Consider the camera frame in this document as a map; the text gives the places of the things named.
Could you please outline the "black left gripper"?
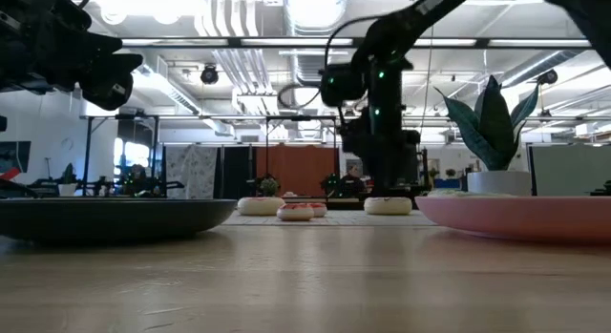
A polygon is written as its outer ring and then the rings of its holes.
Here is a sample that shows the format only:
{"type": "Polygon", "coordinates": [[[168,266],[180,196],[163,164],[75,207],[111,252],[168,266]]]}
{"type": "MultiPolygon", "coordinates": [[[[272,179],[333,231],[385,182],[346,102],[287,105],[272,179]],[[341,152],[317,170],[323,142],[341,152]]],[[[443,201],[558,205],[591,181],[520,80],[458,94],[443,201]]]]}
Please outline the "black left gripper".
{"type": "Polygon", "coordinates": [[[143,56],[113,54],[122,42],[90,32],[91,25],[72,0],[1,0],[1,91],[69,92],[95,63],[95,71],[110,78],[81,83],[83,97],[105,111],[124,105],[143,56]]]}

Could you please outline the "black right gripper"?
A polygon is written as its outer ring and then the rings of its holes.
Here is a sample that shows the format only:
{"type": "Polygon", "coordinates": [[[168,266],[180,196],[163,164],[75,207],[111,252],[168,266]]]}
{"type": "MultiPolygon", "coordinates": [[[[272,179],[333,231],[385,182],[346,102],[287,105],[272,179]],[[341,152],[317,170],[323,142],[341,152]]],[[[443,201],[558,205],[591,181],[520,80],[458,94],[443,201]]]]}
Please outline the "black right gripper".
{"type": "MultiPolygon", "coordinates": [[[[355,119],[343,118],[339,133],[345,152],[368,157],[367,169],[373,181],[371,193],[374,196],[382,196],[385,191],[385,165],[378,157],[399,156],[421,142],[421,135],[415,130],[404,130],[400,121],[386,121],[381,114],[368,111],[355,119]]],[[[417,156],[407,157],[398,182],[410,196],[417,185],[417,156]]]]}

